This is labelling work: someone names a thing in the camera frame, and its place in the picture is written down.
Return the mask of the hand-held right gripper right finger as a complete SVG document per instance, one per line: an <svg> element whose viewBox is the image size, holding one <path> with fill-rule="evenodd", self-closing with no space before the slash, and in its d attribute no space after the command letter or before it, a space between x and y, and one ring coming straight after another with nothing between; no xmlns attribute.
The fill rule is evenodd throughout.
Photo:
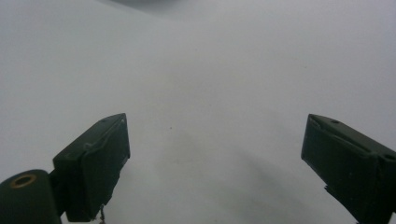
<svg viewBox="0 0 396 224"><path fill-rule="evenodd" d="M388 224L396 213L396 152L344 123L310 114L302 160L359 224Z"/></svg>

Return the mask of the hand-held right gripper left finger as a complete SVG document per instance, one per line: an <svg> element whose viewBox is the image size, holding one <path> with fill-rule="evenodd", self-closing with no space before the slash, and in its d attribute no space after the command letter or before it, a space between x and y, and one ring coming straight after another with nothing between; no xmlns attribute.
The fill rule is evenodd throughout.
<svg viewBox="0 0 396 224"><path fill-rule="evenodd" d="M58 213L70 222L95 219L112 198L120 171L130 159L124 113L100 119L53 158L51 182Z"/></svg>

